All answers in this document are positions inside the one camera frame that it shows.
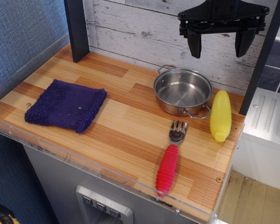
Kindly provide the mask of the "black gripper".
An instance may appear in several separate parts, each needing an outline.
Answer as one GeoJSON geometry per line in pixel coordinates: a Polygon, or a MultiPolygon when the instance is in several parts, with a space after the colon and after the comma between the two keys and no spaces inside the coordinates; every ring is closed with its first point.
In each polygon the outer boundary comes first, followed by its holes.
{"type": "Polygon", "coordinates": [[[236,56],[244,56],[255,35],[265,29],[267,6],[242,0],[206,0],[178,14],[180,35],[187,37],[191,55],[201,56],[201,34],[236,33],[236,56]]]}

